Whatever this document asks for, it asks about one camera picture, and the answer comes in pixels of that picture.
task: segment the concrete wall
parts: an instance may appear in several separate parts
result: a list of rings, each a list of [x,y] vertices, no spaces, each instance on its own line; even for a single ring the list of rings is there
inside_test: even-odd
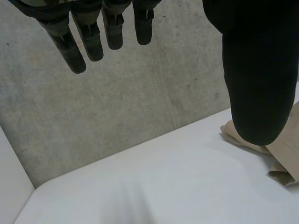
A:
[[[35,187],[49,179],[229,107],[221,35],[200,0],[164,0],[153,40],[137,44],[133,9],[124,46],[68,69],[45,30],[8,1],[0,3],[0,125]]]

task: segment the beige fabric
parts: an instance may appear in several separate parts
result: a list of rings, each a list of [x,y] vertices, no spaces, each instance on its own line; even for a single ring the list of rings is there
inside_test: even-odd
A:
[[[258,152],[272,154],[277,159],[268,176],[287,186],[299,182],[299,102],[290,113],[289,119],[278,138],[267,146],[256,146],[240,137],[230,120],[221,127],[222,136],[238,146],[246,146]]]

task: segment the white panel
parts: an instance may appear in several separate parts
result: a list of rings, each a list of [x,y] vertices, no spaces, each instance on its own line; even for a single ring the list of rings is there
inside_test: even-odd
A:
[[[229,119],[220,112],[55,178],[16,224],[298,223],[298,185],[266,176],[271,156],[224,141]]]
[[[0,223],[12,224],[34,191],[0,127]]]

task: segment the white surface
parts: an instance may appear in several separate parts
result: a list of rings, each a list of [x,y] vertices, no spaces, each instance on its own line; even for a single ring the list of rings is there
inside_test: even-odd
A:
[[[34,188],[0,127],[0,223],[14,223]]]
[[[16,223],[298,223],[299,189],[266,176],[270,157],[225,142],[229,119],[223,111],[51,180]]]

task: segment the gray concrete surface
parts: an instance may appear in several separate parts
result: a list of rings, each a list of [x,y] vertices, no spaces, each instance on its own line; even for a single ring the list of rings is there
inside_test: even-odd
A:
[[[73,74],[45,30],[0,3],[0,125],[35,187],[229,107],[221,35],[199,0],[164,0],[153,40],[137,44],[132,7],[124,46]]]

